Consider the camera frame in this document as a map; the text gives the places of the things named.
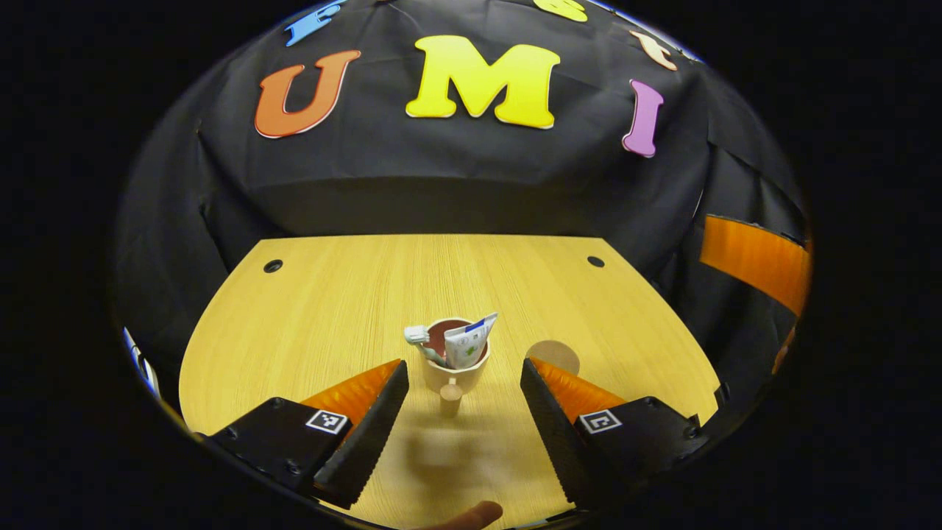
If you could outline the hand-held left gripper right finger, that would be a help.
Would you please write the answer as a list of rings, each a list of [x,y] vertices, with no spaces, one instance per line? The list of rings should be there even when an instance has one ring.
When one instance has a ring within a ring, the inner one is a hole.
[[[625,499],[704,446],[696,417],[652,396],[624,400],[539,358],[523,362],[520,386],[556,478],[579,509]]]

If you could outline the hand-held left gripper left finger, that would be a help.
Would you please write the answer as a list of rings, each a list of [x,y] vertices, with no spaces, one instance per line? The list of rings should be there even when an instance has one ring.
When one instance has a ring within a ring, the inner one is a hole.
[[[408,392],[407,363],[391,360],[302,402],[265,400],[211,435],[210,446],[282,490],[349,509]]]

